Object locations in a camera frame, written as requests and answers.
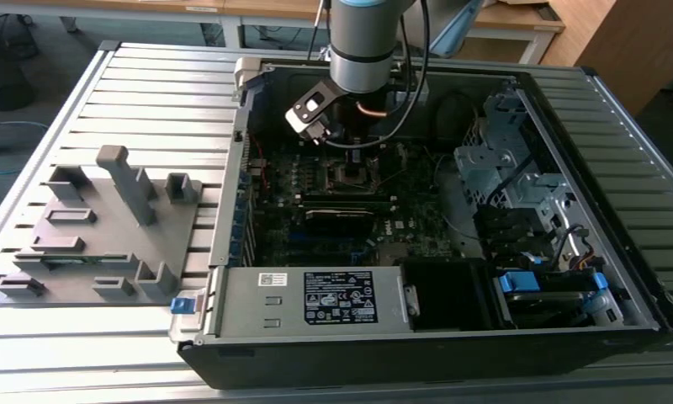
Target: slotted metal surface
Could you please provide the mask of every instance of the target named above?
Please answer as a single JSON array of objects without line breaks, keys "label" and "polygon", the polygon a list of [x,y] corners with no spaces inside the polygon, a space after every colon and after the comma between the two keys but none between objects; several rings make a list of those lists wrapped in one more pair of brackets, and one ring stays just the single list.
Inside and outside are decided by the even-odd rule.
[{"label": "slotted metal surface", "polygon": [[[231,74],[244,54],[303,57],[295,52],[140,44],[100,52],[0,208],[1,270],[13,268],[11,252],[29,241],[31,226],[52,198],[49,189],[39,186],[49,166],[85,164],[89,176],[104,177],[107,173],[93,164],[96,150],[113,143],[131,148],[131,163],[148,167],[151,178],[164,178],[179,168],[207,185],[183,279],[185,289],[204,286],[237,107]],[[436,64],[532,74],[673,295],[673,170],[663,165],[648,138],[598,79],[579,69],[456,61]],[[0,399],[155,402],[281,397],[316,401],[578,388],[596,394],[604,386],[673,383],[672,344],[658,352],[622,355],[554,377],[312,391],[213,391],[176,354],[167,337],[169,322],[165,307],[0,308],[0,393],[5,393]]]}]

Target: blue clip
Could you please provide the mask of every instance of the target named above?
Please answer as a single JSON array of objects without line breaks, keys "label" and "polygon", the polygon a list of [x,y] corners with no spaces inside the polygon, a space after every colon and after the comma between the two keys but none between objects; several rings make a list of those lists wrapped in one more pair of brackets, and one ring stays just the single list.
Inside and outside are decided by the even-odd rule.
[{"label": "blue clip", "polygon": [[510,271],[499,277],[502,289],[508,292],[538,292],[542,290],[536,275],[531,271]]},{"label": "blue clip", "polygon": [[594,282],[596,282],[596,286],[599,287],[599,290],[608,289],[608,280],[602,272],[598,272],[596,274],[594,274]]},{"label": "blue clip", "polygon": [[172,299],[172,305],[169,305],[169,311],[172,314],[195,314],[196,305],[196,299],[175,297]]}]

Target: barcode sticker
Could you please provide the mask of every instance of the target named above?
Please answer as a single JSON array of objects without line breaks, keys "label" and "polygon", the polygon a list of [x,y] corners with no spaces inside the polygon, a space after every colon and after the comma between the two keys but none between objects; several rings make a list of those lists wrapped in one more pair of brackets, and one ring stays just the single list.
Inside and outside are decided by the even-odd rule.
[{"label": "barcode sticker", "polygon": [[201,11],[203,13],[216,13],[216,7],[189,7],[189,6],[187,6],[185,9],[188,11]]},{"label": "barcode sticker", "polygon": [[259,274],[259,286],[287,286],[287,274]]}]

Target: sticker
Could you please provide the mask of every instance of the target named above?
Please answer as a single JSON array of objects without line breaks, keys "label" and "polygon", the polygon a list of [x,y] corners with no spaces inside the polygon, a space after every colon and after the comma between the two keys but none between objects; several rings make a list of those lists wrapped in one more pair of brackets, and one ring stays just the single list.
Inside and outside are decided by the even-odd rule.
[{"label": "sticker", "polygon": [[304,321],[313,326],[379,322],[372,272],[304,273]]},{"label": "sticker", "polygon": [[216,13],[215,7],[189,7],[189,6],[187,6],[185,9],[188,11],[203,11],[204,13]]},{"label": "sticker", "polygon": [[259,274],[259,286],[287,286],[287,274]]}]

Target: motherboard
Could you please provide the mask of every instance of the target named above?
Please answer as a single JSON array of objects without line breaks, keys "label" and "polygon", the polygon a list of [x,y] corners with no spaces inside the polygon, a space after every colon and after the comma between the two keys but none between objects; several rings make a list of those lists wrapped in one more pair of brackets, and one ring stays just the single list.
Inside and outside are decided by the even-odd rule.
[{"label": "motherboard", "polygon": [[455,254],[434,181],[442,156],[424,146],[327,154],[255,143],[259,266],[394,265]]}]

